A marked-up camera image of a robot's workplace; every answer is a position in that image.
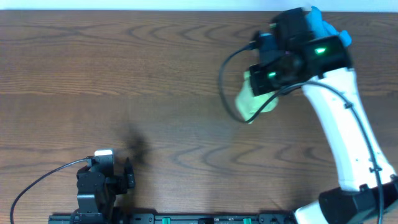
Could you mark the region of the light green cloth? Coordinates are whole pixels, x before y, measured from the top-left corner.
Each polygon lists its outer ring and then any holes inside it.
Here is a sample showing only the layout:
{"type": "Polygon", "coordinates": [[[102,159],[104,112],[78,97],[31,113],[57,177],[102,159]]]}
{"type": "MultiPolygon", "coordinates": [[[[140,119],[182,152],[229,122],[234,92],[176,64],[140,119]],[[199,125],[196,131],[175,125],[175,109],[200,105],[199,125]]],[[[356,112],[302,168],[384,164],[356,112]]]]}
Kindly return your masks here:
{"type": "Polygon", "coordinates": [[[274,94],[266,93],[260,96],[254,96],[249,81],[249,71],[243,73],[243,85],[241,91],[235,98],[235,106],[239,114],[245,121],[254,116],[255,112],[274,94]]]}

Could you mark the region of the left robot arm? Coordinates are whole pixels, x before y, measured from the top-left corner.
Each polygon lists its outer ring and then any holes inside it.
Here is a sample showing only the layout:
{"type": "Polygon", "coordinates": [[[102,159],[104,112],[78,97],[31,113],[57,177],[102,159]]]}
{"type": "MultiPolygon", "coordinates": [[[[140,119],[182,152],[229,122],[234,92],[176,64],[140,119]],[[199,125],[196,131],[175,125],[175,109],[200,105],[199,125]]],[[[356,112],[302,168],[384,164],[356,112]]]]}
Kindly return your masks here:
{"type": "Polygon", "coordinates": [[[88,165],[76,173],[78,208],[71,214],[73,223],[129,223],[130,216],[115,207],[117,195],[136,186],[131,161],[124,162],[123,173],[114,173],[114,156],[91,156],[88,165]]]}

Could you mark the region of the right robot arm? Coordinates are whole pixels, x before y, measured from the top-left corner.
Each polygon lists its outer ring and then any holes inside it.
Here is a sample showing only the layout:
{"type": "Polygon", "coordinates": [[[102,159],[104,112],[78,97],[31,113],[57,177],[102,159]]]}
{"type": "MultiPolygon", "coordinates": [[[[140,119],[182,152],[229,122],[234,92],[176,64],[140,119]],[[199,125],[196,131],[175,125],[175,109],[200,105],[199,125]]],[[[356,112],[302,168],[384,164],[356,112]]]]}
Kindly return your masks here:
{"type": "Polygon", "coordinates": [[[397,208],[397,174],[383,154],[363,109],[348,46],[313,8],[284,11],[271,20],[268,34],[250,44],[259,63],[236,100],[252,122],[278,96],[301,89],[315,110],[330,145],[339,186],[296,209],[297,223],[362,223],[382,220],[397,208]]]}

